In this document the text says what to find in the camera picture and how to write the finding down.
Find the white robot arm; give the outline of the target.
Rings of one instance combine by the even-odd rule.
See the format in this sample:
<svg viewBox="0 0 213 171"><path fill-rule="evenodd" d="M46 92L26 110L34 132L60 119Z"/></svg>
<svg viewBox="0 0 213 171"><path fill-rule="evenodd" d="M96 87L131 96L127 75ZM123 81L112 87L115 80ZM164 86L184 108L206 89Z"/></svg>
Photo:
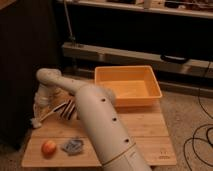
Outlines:
<svg viewBox="0 0 213 171"><path fill-rule="evenodd" d="M111 90L64 77L52 68L39 69L36 78L43 86L59 87L74 96L78 117L103 171L152 171L120 120Z"/></svg>

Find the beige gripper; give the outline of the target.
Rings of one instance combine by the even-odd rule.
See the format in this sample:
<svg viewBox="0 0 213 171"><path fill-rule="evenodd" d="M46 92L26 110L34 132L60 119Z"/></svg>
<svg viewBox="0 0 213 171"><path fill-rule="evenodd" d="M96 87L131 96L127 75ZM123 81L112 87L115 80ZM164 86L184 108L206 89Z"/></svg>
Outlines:
<svg viewBox="0 0 213 171"><path fill-rule="evenodd" d="M34 104L36 104L41 109L42 113L47 113L51 110L50 109L50 101L46 97L36 96L34 98Z"/></svg>

